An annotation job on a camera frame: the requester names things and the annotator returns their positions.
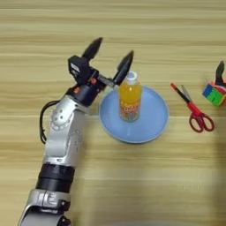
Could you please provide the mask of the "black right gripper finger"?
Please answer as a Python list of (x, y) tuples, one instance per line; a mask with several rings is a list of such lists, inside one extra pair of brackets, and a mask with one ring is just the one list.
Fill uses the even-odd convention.
[(221, 61), (216, 68), (215, 84), (218, 86), (226, 87), (226, 82), (223, 81), (222, 74), (224, 72), (224, 62)]

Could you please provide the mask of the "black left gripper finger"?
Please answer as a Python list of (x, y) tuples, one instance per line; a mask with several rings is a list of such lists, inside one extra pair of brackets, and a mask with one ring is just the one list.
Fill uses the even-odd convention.
[(102, 44), (102, 37), (95, 39), (91, 42), (91, 44), (86, 48), (82, 56), (86, 58), (88, 61), (92, 60), (97, 52), (99, 51), (99, 48)]
[(131, 68), (134, 52), (129, 52), (117, 67), (117, 73), (113, 79), (114, 84), (120, 86)]

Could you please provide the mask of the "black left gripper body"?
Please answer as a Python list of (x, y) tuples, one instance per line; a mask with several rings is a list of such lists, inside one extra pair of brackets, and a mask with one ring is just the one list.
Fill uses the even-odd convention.
[(104, 77), (97, 70), (93, 69), (91, 77), (84, 84), (77, 83), (74, 87), (70, 87), (66, 94), (79, 104), (89, 107), (106, 86), (114, 87), (114, 80)]

